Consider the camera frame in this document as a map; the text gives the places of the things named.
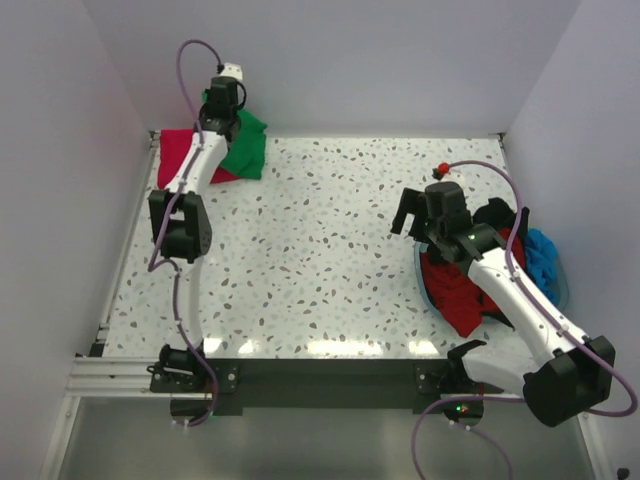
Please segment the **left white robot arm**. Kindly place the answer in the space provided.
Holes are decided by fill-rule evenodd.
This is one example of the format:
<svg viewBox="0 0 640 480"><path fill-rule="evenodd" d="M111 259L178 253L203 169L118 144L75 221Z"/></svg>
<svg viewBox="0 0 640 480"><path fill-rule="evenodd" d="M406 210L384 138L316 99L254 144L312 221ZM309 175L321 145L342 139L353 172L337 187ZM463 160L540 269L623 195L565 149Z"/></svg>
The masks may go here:
<svg viewBox="0 0 640 480"><path fill-rule="evenodd" d="M153 190L148 197L154 243L148 270L169 265L175 272L171 306L177 339L185 345L184 349L164 346L150 372L156 380L174 382L185 392L196 392L212 380L199 320L201 272L213 243L203 191L238 135L239 111L245 102L240 73L213 77L177 173L165 188Z"/></svg>

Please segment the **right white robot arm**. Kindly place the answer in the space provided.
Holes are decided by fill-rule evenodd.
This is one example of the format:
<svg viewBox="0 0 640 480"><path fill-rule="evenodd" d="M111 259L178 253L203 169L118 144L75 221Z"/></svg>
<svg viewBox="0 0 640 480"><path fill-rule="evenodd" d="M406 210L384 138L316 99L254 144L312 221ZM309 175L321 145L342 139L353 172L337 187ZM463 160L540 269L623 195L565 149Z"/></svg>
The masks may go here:
<svg viewBox="0 0 640 480"><path fill-rule="evenodd" d="M527 349L510 354L482 340L447 355L448 386L469 392L488 383L524 399L544 425L555 427L608 399L615 349L603 336L589 337L542 294L490 225L476 224L462 188L444 181L403 190L391 231L436 248L498 306Z"/></svg>

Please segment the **green t-shirt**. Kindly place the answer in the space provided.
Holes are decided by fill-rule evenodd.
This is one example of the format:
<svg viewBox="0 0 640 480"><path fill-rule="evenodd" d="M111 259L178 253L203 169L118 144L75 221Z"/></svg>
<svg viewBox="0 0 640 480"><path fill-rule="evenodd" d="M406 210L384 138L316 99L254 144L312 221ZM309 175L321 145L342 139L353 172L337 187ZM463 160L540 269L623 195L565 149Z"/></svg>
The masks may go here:
<svg viewBox="0 0 640 480"><path fill-rule="evenodd" d="M260 180L265 165L267 124L245 110L246 89L240 85L241 102L238 111L237 135L230 144L227 156L217 167L212 184L240 179Z"/></svg>

